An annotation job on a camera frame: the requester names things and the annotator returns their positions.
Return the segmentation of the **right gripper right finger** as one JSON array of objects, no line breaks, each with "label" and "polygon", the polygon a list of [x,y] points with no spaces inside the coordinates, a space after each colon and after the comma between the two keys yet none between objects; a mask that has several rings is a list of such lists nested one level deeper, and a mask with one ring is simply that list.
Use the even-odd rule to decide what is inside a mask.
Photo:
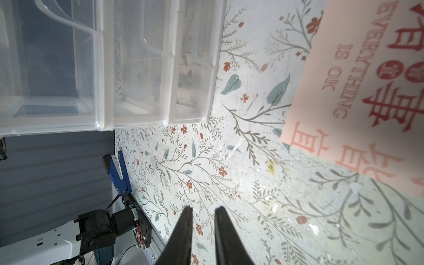
[{"label": "right gripper right finger", "polygon": [[215,256],[217,265],[254,265],[223,206],[215,210]]}]

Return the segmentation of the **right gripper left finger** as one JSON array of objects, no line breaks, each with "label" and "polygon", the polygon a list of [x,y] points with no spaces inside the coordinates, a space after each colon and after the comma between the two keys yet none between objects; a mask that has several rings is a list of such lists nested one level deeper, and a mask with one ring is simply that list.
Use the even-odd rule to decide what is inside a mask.
[{"label": "right gripper left finger", "polygon": [[155,265],[190,265],[192,257],[193,208],[183,209],[173,233]]}]

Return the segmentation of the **cream floral postcard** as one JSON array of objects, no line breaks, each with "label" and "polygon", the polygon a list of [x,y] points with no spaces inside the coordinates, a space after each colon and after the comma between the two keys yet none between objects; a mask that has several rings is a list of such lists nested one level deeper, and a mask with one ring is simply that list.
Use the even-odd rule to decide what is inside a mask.
[{"label": "cream floral postcard", "polygon": [[423,196],[423,1],[328,1],[280,139]]}]

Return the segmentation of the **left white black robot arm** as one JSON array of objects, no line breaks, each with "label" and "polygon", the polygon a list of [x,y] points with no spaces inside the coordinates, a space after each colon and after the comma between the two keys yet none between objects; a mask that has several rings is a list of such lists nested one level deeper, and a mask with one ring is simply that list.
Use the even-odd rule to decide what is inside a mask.
[{"label": "left white black robot arm", "polygon": [[1,247],[1,264],[72,265],[89,252],[113,246],[117,237],[134,227],[131,209],[112,215],[94,210],[46,233]]}]

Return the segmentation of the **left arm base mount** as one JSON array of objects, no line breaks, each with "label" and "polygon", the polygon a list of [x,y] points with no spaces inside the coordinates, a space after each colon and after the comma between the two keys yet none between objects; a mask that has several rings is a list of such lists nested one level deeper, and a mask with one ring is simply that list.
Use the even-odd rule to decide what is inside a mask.
[{"label": "left arm base mount", "polygon": [[135,236],[138,247],[143,249],[149,248],[152,243],[153,231],[153,227],[149,219],[131,194],[125,194],[123,196],[122,202],[125,208],[129,208],[133,212],[135,220],[133,234]]}]

